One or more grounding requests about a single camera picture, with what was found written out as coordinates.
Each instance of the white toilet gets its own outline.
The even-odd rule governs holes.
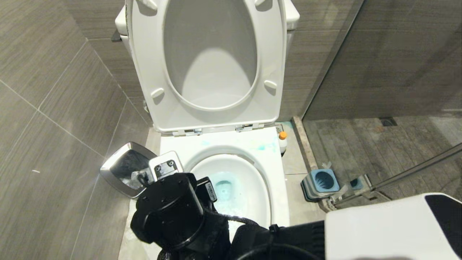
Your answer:
[[[126,12],[160,153],[176,151],[186,172],[211,179],[219,213],[288,226],[274,122],[290,43],[286,12],[291,29],[299,18],[292,3],[135,0]]]

